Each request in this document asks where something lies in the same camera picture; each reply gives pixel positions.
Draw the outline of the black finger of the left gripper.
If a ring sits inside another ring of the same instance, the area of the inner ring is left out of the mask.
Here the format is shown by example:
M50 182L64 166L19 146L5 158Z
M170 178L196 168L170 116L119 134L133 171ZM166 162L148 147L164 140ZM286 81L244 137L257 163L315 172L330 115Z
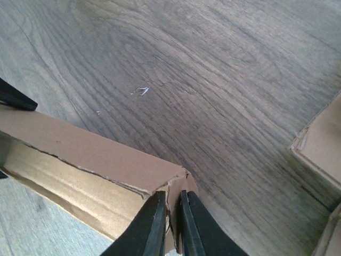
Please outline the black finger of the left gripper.
M7 174L2 171L2 168L4 167L6 159L11 151L12 142L13 140L10 136L1 132L1 139L0 139L1 179L6 179L8 177Z
M26 111L35 111L38 103L1 78L1 103Z

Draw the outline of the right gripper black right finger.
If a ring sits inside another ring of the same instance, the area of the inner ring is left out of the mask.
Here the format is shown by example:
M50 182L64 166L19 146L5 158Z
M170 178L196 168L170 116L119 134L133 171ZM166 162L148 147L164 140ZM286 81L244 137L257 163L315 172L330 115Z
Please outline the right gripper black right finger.
M218 225L193 191L181 191L182 254L247 255Z

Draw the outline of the cardboard box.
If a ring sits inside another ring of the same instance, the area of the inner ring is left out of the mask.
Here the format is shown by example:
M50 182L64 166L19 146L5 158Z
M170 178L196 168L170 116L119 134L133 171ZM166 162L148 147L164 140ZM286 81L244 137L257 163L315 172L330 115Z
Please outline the cardboard box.
M165 249L181 250L180 193L198 190L185 168L37 111L1 106L1 132L13 140L2 171L110 239L164 191Z

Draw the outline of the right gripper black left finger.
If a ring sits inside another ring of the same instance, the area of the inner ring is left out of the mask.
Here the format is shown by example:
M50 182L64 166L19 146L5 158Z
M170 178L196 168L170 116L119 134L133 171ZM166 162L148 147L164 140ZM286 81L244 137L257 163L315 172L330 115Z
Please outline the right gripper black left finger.
M101 255L164 255L166 193L157 191L147 199L131 224Z

